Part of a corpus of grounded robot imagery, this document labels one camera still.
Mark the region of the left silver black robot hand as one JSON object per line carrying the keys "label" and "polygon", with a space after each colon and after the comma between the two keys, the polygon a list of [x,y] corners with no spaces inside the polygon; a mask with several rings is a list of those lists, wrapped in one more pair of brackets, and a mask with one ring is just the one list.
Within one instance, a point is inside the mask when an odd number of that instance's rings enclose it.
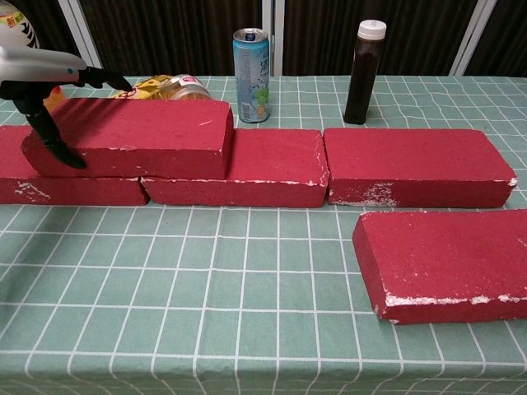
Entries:
{"label": "left silver black robot hand", "polygon": [[14,103],[48,151],[69,167],[84,169],[86,163],[62,140],[44,100],[56,86],[88,84],[101,88],[105,83],[116,90],[133,89],[117,72],[90,67],[71,53],[12,45],[1,47],[1,98]]}

